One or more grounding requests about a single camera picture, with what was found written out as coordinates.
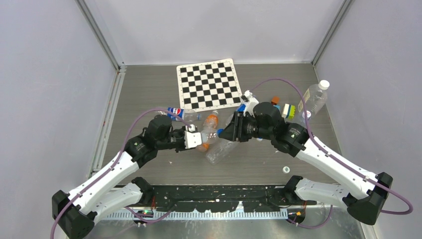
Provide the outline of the clear plastic bottle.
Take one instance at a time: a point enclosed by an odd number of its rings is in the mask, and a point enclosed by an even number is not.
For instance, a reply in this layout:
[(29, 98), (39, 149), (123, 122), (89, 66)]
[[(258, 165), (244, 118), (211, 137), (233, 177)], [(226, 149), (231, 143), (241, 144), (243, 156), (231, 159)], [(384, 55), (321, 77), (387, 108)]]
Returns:
[(215, 165), (228, 156), (238, 146), (237, 141), (221, 139), (206, 153), (206, 159), (209, 163)]

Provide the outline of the clear Pepsi bottle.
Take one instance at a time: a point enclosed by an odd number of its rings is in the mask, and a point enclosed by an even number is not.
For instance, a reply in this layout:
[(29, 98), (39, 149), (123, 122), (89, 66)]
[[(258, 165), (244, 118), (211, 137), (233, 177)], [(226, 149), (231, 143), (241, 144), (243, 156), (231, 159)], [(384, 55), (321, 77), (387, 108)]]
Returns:
[(218, 141), (217, 129), (212, 127), (205, 127), (201, 131), (202, 144), (214, 144)]

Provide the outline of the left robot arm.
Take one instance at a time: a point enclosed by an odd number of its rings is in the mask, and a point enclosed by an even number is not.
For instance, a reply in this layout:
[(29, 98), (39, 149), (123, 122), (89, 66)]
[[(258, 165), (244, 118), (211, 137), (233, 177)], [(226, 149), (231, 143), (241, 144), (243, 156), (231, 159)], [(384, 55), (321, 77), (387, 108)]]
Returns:
[(121, 149), (106, 166), (69, 192), (59, 190), (52, 196), (54, 223), (50, 238), (55, 237), (56, 228), (60, 227), (67, 238), (83, 239), (106, 216), (129, 205), (149, 205), (153, 187), (141, 177), (120, 190), (111, 190), (156, 158), (160, 150), (186, 151), (202, 142), (201, 133), (192, 122), (181, 120), (183, 126), (174, 128), (171, 118), (165, 115), (155, 116), (141, 134), (131, 137), (134, 126), (144, 115), (131, 125)]

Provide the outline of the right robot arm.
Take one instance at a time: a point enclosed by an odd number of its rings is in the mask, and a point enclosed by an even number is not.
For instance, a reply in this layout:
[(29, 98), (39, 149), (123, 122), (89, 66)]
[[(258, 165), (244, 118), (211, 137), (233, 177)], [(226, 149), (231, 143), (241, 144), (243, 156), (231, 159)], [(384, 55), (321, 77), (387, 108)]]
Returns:
[(337, 182), (319, 183), (294, 175), (281, 190), (289, 204), (318, 201), (345, 209), (359, 222), (374, 225), (393, 182), (385, 172), (375, 174), (346, 160), (301, 125), (285, 122), (280, 111), (269, 102), (258, 103), (251, 112), (241, 105), (217, 134), (232, 142), (247, 142), (252, 138), (269, 140), (279, 152), (313, 165)]

